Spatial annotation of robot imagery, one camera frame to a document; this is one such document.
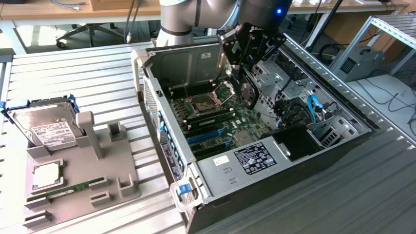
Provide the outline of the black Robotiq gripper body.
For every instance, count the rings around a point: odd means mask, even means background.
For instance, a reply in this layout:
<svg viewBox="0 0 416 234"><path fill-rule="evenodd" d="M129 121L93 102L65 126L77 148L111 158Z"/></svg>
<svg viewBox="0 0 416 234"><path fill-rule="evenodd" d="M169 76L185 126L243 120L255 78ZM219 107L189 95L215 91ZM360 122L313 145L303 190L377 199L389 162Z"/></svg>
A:
<svg viewBox="0 0 416 234"><path fill-rule="evenodd" d="M289 0L244 0L240 5L237 23L251 24L251 34L255 32L276 33L289 6Z"/></svg>

